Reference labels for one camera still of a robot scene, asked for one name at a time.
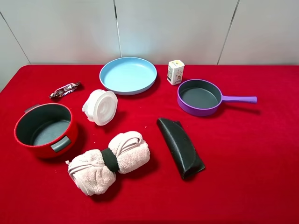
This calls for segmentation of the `clear plastic lidded container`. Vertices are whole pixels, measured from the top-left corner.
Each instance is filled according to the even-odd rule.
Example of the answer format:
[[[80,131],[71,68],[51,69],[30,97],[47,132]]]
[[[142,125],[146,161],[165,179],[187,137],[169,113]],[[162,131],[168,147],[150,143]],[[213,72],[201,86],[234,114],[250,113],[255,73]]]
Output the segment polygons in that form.
[[[112,91],[94,90],[82,107],[87,119],[104,126],[115,116],[118,99]]]

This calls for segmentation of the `black band on towel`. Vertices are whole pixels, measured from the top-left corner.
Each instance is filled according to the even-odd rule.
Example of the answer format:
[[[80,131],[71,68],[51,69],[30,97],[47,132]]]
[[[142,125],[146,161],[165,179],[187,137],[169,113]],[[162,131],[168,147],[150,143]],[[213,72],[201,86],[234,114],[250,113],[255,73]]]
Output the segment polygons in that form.
[[[104,161],[105,166],[108,167],[108,169],[115,173],[119,170],[119,165],[116,156],[113,154],[112,150],[110,148],[106,148],[105,150],[101,151],[102,158]]]

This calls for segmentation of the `small white carton box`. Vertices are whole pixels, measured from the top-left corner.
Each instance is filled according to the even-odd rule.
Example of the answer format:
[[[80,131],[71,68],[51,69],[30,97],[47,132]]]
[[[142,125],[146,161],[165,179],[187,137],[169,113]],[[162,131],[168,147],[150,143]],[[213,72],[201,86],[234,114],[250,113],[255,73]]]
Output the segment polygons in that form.
[[[173,60],[168,63],[167,80],[171,85],[182,82],[185,64],[180,60]]]

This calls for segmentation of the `pink rolled towel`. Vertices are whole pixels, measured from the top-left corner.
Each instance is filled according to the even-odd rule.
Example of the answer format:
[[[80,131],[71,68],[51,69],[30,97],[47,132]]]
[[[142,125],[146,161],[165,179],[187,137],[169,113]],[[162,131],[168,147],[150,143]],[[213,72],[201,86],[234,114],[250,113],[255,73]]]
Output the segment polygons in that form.
[[[150,150],[142,135],[129,131],[116,135],[108,144],[116,156],[120,174],[132,172],[150,160]],[[87,196],[100,195],[115,182],[116,173],[105,166],[101,150],[92,149],[67,161],[68,174]]]

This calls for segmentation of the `chocolate bar wrapper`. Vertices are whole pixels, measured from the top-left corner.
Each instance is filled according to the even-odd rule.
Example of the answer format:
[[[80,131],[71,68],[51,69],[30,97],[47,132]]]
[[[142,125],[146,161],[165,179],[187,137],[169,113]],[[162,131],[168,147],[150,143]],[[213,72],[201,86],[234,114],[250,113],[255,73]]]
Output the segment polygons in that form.
[[[61,98],[72,92],[74,92],[78,86],[80,86],[80,82],[70,83],[65,86],[62,86],[56,89],[53,93],[49,95],[49,98]]]

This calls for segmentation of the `light blue plate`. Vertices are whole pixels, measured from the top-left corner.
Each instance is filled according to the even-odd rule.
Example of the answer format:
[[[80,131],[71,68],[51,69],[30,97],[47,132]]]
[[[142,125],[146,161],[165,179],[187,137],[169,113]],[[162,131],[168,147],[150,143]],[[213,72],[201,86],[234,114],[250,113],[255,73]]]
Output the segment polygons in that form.
[[[101,69],[102,85],[117,95],[130,96],[148,90],[157,78],[155,66],[142,58],[121,57]]]

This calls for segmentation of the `red pot grey interior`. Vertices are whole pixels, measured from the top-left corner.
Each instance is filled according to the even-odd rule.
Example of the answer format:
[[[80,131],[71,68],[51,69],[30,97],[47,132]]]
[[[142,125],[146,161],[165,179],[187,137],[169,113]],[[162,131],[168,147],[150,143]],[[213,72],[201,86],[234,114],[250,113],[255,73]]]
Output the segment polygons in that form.
[[[67,152],[78,137],[78,126],[68,107],[58,103],[28,109],[14,128],[15,140],[34,156],[54,158]]]

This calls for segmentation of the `purple frying pan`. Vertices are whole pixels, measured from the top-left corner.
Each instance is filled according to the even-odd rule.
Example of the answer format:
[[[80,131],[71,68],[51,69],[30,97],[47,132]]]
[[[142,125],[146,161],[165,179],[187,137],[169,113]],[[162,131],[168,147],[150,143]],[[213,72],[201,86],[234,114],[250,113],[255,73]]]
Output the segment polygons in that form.
[[[223,102],[257,103],[257,97],[224,96],[213,83],[202,79],[190,79],[178,87],[178,105],[194,116],[214,114]]]

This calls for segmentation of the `black glasses case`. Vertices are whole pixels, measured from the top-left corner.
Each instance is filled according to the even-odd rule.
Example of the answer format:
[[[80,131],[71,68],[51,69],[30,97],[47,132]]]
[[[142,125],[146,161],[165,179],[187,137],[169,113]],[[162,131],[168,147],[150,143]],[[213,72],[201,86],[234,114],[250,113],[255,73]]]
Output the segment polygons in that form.
[[[205,169],[195,146],[179,121],[158,118],[157,126],[183,180]]]

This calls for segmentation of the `red tablecloth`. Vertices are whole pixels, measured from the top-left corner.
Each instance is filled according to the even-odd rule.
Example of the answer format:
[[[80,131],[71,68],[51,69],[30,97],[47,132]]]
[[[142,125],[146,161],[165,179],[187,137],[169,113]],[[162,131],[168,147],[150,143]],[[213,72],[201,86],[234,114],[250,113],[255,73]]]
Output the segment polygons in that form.
[[[298,66],[192,66],[184,80],[205,79],[223,94],[256,96],[256,104],[227,103],[210,117],[177,104],[167,66],[154,85],[120,96],[106,126],[87,120],[82,105],[101,89],[99,65],[27,65],[0,94],[0,221],[3,224],[296,224],[299,221]],[[83,89],[63,97],[79,128],[70,151],[40,160],[14,138],[24,112],[50,101],[71,83]],[[205,169],[183,180],[157,126],[179,121]],[[118,174],[106,193],[86,196],[70,179],[66,161],[104,149],[119,133],[140,132],[151,151],[141,168]]]

